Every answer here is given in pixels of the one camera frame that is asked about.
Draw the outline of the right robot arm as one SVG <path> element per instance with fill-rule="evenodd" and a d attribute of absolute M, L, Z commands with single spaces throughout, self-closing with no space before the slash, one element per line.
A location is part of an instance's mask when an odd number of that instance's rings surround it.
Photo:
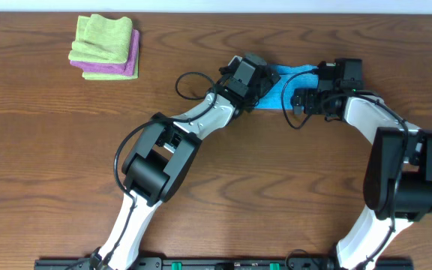
<path fill-rule="evenodd" d="M 353 126 L 371 144 L 364 208 L 335 245 L 335 265 L 374 269 L 399 233 L 432 213 L 432 130 L 409 123 L 365 89 L 360 59 L 322 61 L 316 73 L 318 113 Z"/>

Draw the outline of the blue microfiber cloth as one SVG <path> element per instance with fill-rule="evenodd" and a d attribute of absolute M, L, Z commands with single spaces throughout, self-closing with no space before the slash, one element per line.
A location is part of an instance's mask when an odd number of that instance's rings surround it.
<path fill-rule="evenodd" d="M 279 73 L 280 80 L 266 96 L 259 100 L 259 103 L 256 105 L 257 110 L 281 110 L 283 108 L 281 105 L 281 92 L 287 84 L 288 79 L 301 72 L 312 71 L 317 68 L 316 66 L 309 64 L 296 67 L 273 64 L 271 67 Z M 315 89 L 317 84 L 318 76 L 313 73 L 302 74 L 292 79 L 288 83 L 283 94 L 285 109 L 290 110 L 292 108 L 290 99 L 293 96 L 295 89 Z"/>

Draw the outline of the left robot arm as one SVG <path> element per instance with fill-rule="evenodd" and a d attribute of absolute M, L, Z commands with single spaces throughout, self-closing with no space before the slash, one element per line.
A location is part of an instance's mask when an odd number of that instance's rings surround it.
<path fill-rule="evenodd" d="M 105 244 L 90 256 L 90 269 L 129 269 L 150 220 L 182 185 L 202 141 L 253 110 L 281 78 L 251 53 L 234 56 L 219 71 L 220 79 L 210 79 L 208 90 L 196 98 L 198 105 L 173 117 L 158 112 L 129 133 L 138 139 L 123 161 L 119 154 L 113 161 L 115 182 L 124 194 L 121 210 Z"/>

